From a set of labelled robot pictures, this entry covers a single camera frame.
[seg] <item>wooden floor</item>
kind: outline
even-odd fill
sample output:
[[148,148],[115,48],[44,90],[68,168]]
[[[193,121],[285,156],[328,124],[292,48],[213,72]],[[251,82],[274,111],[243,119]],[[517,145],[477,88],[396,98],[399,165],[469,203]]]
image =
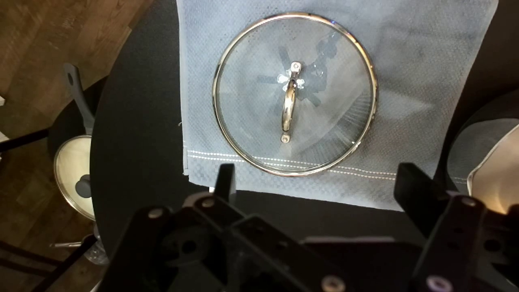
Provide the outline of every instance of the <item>wooden floor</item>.
[[[70,103],[62,66],[89,87],[109,75],[152,0],[0,0],[0,132],[15,139],[49,127]],[[2,155],[0,244],[63,260],[54,242],[81,241],[92,225],[60,197],[45,142]],[[0,260],[34,267],[0,249]],[[52,291],[89,291],[102,268],[81,260]],[[0,291],[31,291],[42,278],[0,267]]]

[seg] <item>white cloth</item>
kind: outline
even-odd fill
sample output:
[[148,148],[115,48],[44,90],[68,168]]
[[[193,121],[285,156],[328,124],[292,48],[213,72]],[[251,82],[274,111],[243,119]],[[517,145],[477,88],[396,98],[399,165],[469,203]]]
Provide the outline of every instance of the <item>white cloth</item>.
[[[496,0],[177,0],[185,174],[213,186],[221,165],[237,166],[237,189],[399,210],[393,199],[401,163],[431,176],[451,116],[477,57]],[[248,25],[305,12],[347,28],[367,49],[380,82],[380,106],[363,145],[337,168],[285,179],[243,163],[221,135],[211,103],[213,75]]]

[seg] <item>metal rim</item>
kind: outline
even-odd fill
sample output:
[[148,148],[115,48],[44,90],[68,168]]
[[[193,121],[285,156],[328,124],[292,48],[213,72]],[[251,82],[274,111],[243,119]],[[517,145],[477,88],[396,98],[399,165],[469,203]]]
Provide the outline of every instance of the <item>metal rim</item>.
[[[227,132],[225,129],[225,124],[224,124],[224,119],[222,119],[222,114],[219,111],[219,96],[217,96],[217,92],[219,92],[219,82],[221,82],[221,75],[222,75],[222,69],[225,66],[225,61],[227,57],[230,56],[230,53],[234,51],[234,48],[247,36],[250,35],[251,31],[255,31],[256,28],[263,27],[263,25],[268,25],[268,23],[273,23],[273,22],[277,22],[277,20],[310,20],[310,22],[315,22],[315,23],[320,23],[320,25],[324,25],[324,27],[329,27],[333,28],[334,31],[337,31],[341,36],[344,36],[355,49],[357,53],[360,54],[365,67],[367,67],[367,72],[370,75],[370,83],[371,83],[371,109],[370,109],[370,114],[368,114],[368,121],[367,121],[367,126],[363,129],[363,132],[360,134],[358,140],[352,145],[352,148],[349,152],[345,152],[342,156],[339,156],[336,161],[329,163],[329,165],[324,165],[321,168],[316,168],[316,169],[311,169],[311,171],[305,171],[305,173],[284,173],[284,171],[276,171],[276,169],[269,169],[260,163],[256,163],[255,158],[251,158],[250,155],[247,155],[247,152],[243,152],[235,142],[234,139],[230,137],[230,134]],[[268,174],[274,174],[274,176],[281,176],[281,177],[305,177],[305,176],[313,176],[313,174],[320,174],[320,173],[324,173],[328,169],[333,169],[334,166],[341,165],[345,158],[349,158],[352,153],[357,152],[357,148],[362,145],[365,135],[368,134],[368,130],[371,129],[371,124],[373,124],[373,119],[375,119],[375,114],[376,114],[376,100],[378,100],[378,92],[376,92],[378,85],[376,85],[376,77],[375,77],[375,70],[373,70],[373,64],[368,57],[368,54],[365,53],[365,49],[362,48],[362,44],[354,38],[352,33],[349,33],[345,28],[342,28],[341,25],[324,19],[324,17],[320,17],[320,15],[311,15],[311,14],[282,14],[282,15],[274,15],[274,17],[268,17],[268,19],[263,19],[261,22],[248,27],[245,31],[242,31],[232,43],[230,46],[225,49],[224,56],[221,57],[217,67],[216,67],[216,72],[214,72],[214,79],[213,79],[213,90],[211,90],[211,95],[213,95],[213,111],[214,111],[214,116],[216,116],[216,122],[217,122],[217,127],[221,130],[221,134],[224,135],[225,142],[229,143],[229,147],[243,160],[247,161],[248,165],[251,165],[253,168],[256,169],[261,169]]]
[[58,163],[58,155],[60,155],[60,152],[62,152],[67,145],[70,145],[70,143],[73,143],[73,142],[78,142],[78,140],[91,140],[91,135],[75,137],[75,139],[71,139],[71,140],[67,140],[67,142],[58,148],[58,152],[57,152],[57,155],[55,155],[55,160],[54,160],[55,186],[58,187],[58,190],[60,190],[62,197],[65,199],[65,202],[67,202],[76,213],[80,213],[83,218],[86,218],[86,220],[89,220],[89,221],[96,221],[96,216],[94,216],[94,215],[84,212],[75,200],[70,199],[70,195],[67,195],[65,186],[63,186],[60,176],[57,174],[57,163]]

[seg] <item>black machine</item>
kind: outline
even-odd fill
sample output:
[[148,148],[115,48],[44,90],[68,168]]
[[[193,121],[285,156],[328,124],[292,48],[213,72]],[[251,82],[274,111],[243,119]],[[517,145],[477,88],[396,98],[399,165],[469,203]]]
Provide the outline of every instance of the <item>black machine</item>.
[[138,212],[99,291],[169,291],[193,265],[217,285],[214,291],[229,292],[519,288],[519,205],[506,216],[488,212],[475,199],[448,195],[412,165],[399,168],[394,197],[427,238],[423,247],[334,238],[295,242],[230,207],[234,195],[234,166],[222,166],[214,194],[191,208]]

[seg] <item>metal handle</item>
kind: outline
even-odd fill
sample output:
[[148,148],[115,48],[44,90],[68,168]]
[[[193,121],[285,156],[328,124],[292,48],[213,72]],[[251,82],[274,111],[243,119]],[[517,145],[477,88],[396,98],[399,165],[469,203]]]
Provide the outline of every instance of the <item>metal handle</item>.
[[282,121],[281,121],[281,142],[289,143],[292,140],[294,129],[294,111],[297,98],[297,79],[302,74],[303,66],[300,62],[290,64],[290,79],[285,93],[285,103],[282,106]]
[[83,87],[81,87],[81,80],[80,80],[80,72],[71,64],[65,64],[63,70],[65,70],[67,85],[68,85],[68,90],[71,93],[71,98],[75,100],[76,106],[80,109],[80,114],[81,114],[81,119],[83,119],[83,126],[84,126],[84,132],[88,135],[92,135],[96,121],[94,121],[94,116],[92,116],[91,109],[88,108],[88,104],[84,101]]

